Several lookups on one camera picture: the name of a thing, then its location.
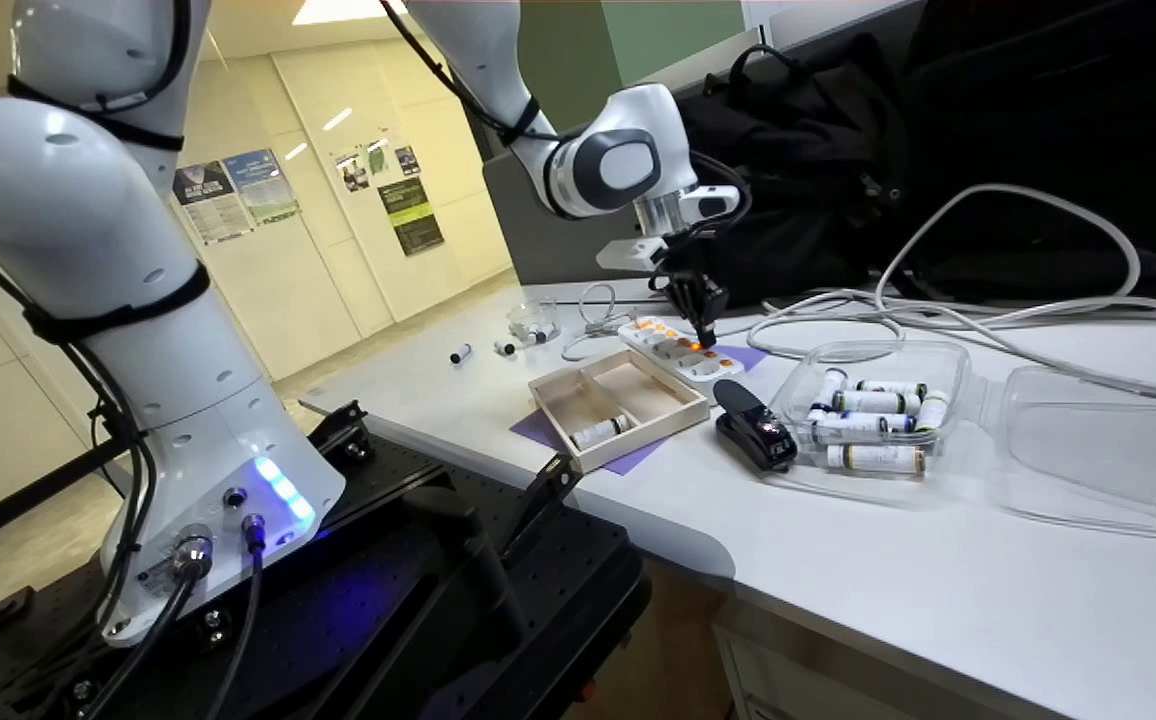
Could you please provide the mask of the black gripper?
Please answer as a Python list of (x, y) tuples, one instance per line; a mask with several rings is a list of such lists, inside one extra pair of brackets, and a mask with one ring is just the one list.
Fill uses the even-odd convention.
[(663, 295), (684, 322), (695, 322), (695, 344), (718, 349), (718, 316), (729, 311), (734, 292), (708, 272), (711, 232), (670, 236), (655, 251), (650, 290)]

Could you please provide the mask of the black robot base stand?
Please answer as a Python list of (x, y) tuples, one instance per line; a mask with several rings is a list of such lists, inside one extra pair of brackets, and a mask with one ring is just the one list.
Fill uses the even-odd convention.
[(349, 478), (321, 541), (132, 658), (78, 635), (78, 572), (0, 631), (0, 720), (561, 720), (654, 583), (625, 529), (338, 414)]

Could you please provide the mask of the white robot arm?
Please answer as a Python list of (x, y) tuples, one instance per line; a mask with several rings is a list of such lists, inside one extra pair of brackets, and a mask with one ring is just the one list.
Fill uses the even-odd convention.
[[(448, 62), (561, 221), (627, 208), (640, 251), (741, 208), (695, 177), (681, 106), (634, 85), (565, 136), (517, 62), (522, 0), (379, 0)], [(171, 221), (186, 106), (212, 0), (11, 0), (0, 94), (0, 270), (31, 333), (95, 359), (141, 482), (104, 541), (91, 627), (137, 647), (315, 541), (345, 478), (293, 428)]]

